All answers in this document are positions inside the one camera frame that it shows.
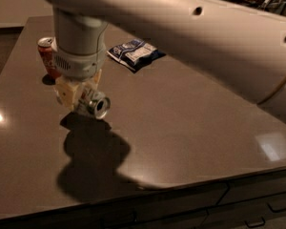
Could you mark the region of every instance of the white robotic arm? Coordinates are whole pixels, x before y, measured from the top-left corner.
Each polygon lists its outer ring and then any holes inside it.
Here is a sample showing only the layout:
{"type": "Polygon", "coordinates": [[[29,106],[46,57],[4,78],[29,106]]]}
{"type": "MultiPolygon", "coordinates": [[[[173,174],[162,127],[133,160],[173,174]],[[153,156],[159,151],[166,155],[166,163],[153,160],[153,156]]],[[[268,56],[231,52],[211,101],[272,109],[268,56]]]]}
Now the white robotic arm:
{"type": "Polygon", "coordinates": [[[286,122],[286,17],[219,0],[48,0],[59,71],[84,80],[104,61],[113,23],[286,122]]]}

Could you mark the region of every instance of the can top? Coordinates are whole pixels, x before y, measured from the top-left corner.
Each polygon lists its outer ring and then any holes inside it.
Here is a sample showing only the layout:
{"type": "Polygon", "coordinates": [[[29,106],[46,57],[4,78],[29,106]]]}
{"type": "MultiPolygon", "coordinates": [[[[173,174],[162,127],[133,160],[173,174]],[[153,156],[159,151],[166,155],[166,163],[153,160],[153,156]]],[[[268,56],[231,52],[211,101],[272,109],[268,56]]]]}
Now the can top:
{"type": "Polygon", "coordinates": [[[39,39],[37,44],[39,47],[47,48],[51,46],[53,39],[54,39],[53,37],[43,37],[39,39]]]}

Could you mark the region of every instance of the red soda can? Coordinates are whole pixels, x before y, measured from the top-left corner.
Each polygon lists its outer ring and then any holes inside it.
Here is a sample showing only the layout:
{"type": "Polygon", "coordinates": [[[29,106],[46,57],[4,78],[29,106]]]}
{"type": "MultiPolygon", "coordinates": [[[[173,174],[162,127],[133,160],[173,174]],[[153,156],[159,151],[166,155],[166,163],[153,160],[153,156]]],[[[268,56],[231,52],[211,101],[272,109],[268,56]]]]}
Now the red soda can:
{"type": "Polygon", "coordinates": [[[53,39],[53,37],[43,37],[39,39],[37,45],[39,54],[47,70],[48,75],[52,79],[56,79],[61,75],[61,73],[59,73],[53,65],[53,60],[51,56],[51,43],[53,42],[53,39]]]}

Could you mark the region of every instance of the table top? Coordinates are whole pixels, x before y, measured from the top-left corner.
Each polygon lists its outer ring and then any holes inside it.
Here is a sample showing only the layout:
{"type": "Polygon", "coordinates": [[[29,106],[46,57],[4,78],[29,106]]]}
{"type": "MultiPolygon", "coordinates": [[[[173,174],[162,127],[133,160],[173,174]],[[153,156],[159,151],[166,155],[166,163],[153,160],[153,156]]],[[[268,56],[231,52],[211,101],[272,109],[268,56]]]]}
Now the table top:
{"type": "MultiPolygon", "coordinates": [[[[137,73],[106,59],[104,121],[70,114],[30,18],[0,76],[0,219],[286,168],[286,125],[166,55],[137,73]]],[[[109,25],[106,44],[135,38],[109,25]]]]}

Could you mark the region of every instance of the drawer handle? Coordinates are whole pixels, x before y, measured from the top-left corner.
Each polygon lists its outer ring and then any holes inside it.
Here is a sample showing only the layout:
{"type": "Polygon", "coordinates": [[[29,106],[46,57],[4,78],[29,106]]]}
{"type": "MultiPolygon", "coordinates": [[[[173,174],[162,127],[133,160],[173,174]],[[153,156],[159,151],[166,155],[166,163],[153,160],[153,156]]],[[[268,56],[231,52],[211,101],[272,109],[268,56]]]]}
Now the drawer handle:
{"type": "Polygon", "coordinates": [[[265,220],[265,218],[261,218],[261,222],[260,223],[253,224],[253,225],[250,225],[250,223],[248,223],[247,220],[245,220],[245,224],[246,224],[246,226],[248,228],[256,228],[256,227],[265,225],[266,224],[266,220],[265,220]]]}
{"type": "Polygon", "coordinates": [[[273,213],[281,213],[281,212],[285,212],[285,211],[286,211],[286,208],[276,210],[276,209],[274,209],[269,203],[267,203],[267,205],[268,205],[269,209],[270,209],[273,213]]]}
{"type": "Polygon", "coordinates": [[[125,222],[119,221],[117,223],[114,223],[114,221],[106,222],[104,219],[101,219],[101,228],[102,229],[113,229],[113,228],[131,226],[137,222],[137,214],[135,211],[132,211],[132,214],[130,216],[131,216],[131,219],[129,221],[125,221],[125,222]]]}

